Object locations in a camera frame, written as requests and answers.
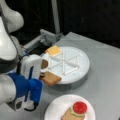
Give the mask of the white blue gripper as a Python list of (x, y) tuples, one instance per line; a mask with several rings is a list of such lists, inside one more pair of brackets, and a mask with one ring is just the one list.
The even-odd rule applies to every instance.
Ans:
[(38, 55), (22, 57), (15, 72), (9, 76), (16, 87), (15, 99), (10, 106), (15, 110), (34, 111), (39, 105), (43, 84), (39, 80), (42, 59)]

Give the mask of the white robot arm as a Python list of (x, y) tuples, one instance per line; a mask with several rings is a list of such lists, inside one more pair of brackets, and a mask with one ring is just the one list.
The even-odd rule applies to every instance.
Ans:
[(39, 80), (42, 59), (25, 53), (18, 39), (10, 33), (20, 29), (23, 17), (0, 0), (0, 105), (15, 111), (34, 111), (40, 102)]

